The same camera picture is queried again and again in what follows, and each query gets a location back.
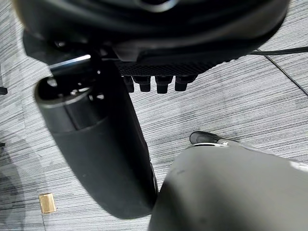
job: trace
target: black plastic housing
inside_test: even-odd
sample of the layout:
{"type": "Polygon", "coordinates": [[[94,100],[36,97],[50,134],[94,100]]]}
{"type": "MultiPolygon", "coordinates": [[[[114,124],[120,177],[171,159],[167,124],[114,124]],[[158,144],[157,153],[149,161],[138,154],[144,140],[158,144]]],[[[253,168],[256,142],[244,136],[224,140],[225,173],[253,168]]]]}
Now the black plastic housing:
{"type": "Polygon", "coordinates": [[[148,148],[121,76],[114,73],[108,79],[101,91],[63,95],[63,89],[44,78],[35,99],[63,156],[93,199],[117,218],[146,216],[157,197],[148,148]]]}

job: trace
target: black plastic cylinder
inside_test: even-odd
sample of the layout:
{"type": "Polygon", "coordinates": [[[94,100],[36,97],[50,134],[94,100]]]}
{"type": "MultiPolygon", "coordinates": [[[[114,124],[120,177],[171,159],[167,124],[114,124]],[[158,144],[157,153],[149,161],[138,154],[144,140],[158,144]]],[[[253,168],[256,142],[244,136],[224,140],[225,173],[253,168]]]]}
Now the black plastic cylinder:
{"type": "Polygon", "coordinates": [[[146,142],[121,77],[100,94],[89,88],[63,96],[48,78],[35,90],[56,144],[81,184],[111,215],[148,215],[157,197],[146,142]]]}

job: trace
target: floor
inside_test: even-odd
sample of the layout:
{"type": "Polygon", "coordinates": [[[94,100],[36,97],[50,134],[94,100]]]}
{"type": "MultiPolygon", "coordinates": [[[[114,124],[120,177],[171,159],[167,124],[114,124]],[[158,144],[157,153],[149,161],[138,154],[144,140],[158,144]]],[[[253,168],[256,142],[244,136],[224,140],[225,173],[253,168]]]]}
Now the floor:
{"type": "MultiPolygon", "coordinates": [[[[308,1],[292,1],[283,27],[261,50],[308,46],[307,15],[308,1]]],[[[35,83],[50,73],[25,55],[21,33],[10,1],[0,1],[0,85],[9,91],[0,96],[0,230],[146,230],[149,217],[108,215],[71,172],[33,99],[35,83]],[[38,195],[47,192],[57,212],[42,215],[38,195]]],[[[308,53],[272,58],[308,90],[308,53]]],[[[174,82],[167,95],[131,94],[159,186],[194,130],[308,163],[308,97],[266,58],[242,57],[201,74],[184,93],[173,89],[174,82]]]]}

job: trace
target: gray striped carpet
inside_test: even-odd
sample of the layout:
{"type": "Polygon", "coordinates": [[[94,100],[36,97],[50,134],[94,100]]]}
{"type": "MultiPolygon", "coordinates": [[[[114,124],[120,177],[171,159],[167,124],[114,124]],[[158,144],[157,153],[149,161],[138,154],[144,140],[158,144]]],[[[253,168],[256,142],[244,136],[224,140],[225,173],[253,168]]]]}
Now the gray striped carpet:
{"type": "MultiPolygon", "coordinates": [[[[280,31],[262,50],[308,46],[308,2],[294,0],[280,31]]],[[[25,55],[22,27],[8,0],[0,1],[0,230],[144,231],[149,217],[118,220],[103,211],[65,162],[33,100],[33,87],[49,75],[25,55]],[[57,212],[42,215],[40,193],[53,193],[57,212]]],[[[273,59],[308,90],[308,54],[273,59]]],[[[262,56],[221,64],[175,92],[131,94],[161,186],[194,130],[270,149],[308,163],[308,97],[262,56]]]]}

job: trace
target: black cable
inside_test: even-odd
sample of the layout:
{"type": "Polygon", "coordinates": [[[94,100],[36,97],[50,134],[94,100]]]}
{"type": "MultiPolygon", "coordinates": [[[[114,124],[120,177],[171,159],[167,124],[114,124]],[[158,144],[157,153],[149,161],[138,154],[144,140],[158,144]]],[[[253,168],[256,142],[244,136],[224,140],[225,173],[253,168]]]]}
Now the black cable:
{"type": "Polygon", "coordinates": [[[297,53],[305,53],[308,52],[308,47],[298,47],[286,50],[279,50],[279,51],[253,51],[250,54],[252,55],[281,55],[281,54],[297,54],[297,53]]]}
{"type": "Polygon", "coordinates": [[[302,92],[304,92],[305,95],[308,96],[308,92],[303,89],[302,86],[300,86],[288,73],[285,72],[274,60],[269,58],[267,55],[264,55],[265,58],[267,58],[272,64],[274,64],[282,73],[284,73],[285,76],[287,76],[302,92]]]}

